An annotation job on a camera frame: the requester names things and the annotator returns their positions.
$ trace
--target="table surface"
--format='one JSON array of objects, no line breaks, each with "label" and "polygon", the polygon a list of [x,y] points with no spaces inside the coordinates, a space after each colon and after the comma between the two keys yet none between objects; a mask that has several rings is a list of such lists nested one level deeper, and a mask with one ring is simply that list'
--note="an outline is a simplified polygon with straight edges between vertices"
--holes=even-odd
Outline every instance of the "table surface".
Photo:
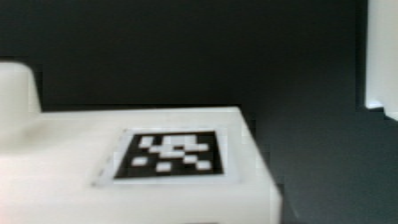
[{"label": "table surface", "polygon": [[362,107],[366,1],[1,1],[46,111],[238,105],[284,223],[398,221],[398,123]]}]

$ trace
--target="white block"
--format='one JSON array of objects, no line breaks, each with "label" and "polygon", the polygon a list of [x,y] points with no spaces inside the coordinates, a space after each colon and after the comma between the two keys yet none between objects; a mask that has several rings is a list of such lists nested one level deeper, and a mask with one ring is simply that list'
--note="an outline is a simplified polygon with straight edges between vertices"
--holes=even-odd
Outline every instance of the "white block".
[{"label": "white block", "polygon": [[211,163],[208,160],[200,160],[195,163],[197,170],[209,170],[211,169]]},{"label": "white block", "polygon": [[152,146],[152,140],[154,137],[152,136],[144,136],[140,139],[140,148],[149,148]]},{"label": "white block", "polygon": [[131,161],[133,166],[144,166],[147,164],[147,157],[135,157]]},{"label": "white block", "polygon": [[195,164],[195,162],[197,162],[197,156],[195,155],[186,155],[183,157],[183,163],[184,164]]},{"label": "white block", "polygon": [[170,163],[168,162],[160,162],[156,164],[156,172],[170,172]]},{"label": "white block", "polygon": [[[17,86],[30,72],[9,63],[0,68],[0,85]],[[12,91],[0,90],[10,106]],[[238,108],[42,113],[23,120],[25,98],[12,99],[12,122],[26,137],[14,145],[0,141],[1,224],[279,223],[280,195],[266,166],[256,162],[263,160]],[[12,125],[1,124],[7,133]],[[208,169],[199,163],[200,171],[183,158],[160,158],[161,150],[151,153],[152,147],[145,151],[138,141],[131,143],[151,133],[204,132],[218,145],[195,152],[199,161],[211,159]],[[131,156],[151,159],[133,166]]]}]

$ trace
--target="white cylinder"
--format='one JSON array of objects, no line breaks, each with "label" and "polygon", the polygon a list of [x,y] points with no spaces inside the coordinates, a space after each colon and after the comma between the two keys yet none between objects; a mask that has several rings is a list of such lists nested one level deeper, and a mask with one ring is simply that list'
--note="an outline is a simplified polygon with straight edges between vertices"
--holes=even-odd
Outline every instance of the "white cylinder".
[{"label": "white cylinder", "polygon": [[32,70],[19,63],[0,62],[0,141],[21,132],[39,113]]}]

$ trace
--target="white panel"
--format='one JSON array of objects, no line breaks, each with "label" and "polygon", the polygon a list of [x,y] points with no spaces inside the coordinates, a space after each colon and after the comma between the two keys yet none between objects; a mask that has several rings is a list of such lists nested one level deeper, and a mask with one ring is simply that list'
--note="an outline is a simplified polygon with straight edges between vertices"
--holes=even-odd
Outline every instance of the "white panel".
[{"label": "white panel", "polygon": [[398,120],[398,1],[369,0],[366,107]]}]

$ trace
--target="white object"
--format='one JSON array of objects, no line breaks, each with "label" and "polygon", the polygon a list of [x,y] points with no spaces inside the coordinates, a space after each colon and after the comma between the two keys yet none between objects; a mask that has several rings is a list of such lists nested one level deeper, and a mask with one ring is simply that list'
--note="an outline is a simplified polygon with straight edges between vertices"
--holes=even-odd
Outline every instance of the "white object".
[{"label": "white object", "polygon": [[369,0],[366,107],[398,120],[398,1]]},{"label": "white object", "polygon": [[147,164],[147,157],[135,157],[131,165],[133,166],[144,166]]},{"label": "white object", "polygon": [[[280,195],[236,108],[39,113],[32,73],[12,63],[0,63],[0,86],[1,224],[279,223]],[[106,172],[128,140],[136,133],[179,130],[216,131],[227,175],[119,184]],[[129,168],[145,162],[129,160]],[[200,172],[213,168],[202,159],[195,164]],[[174,167],[158,162],[156,170],[167,175]]]},{"label": "white object", "polygon": [[161,162],[156,164],[156,171],[158,172],[168,172],[170,171],[170,163],[168,162]]}]

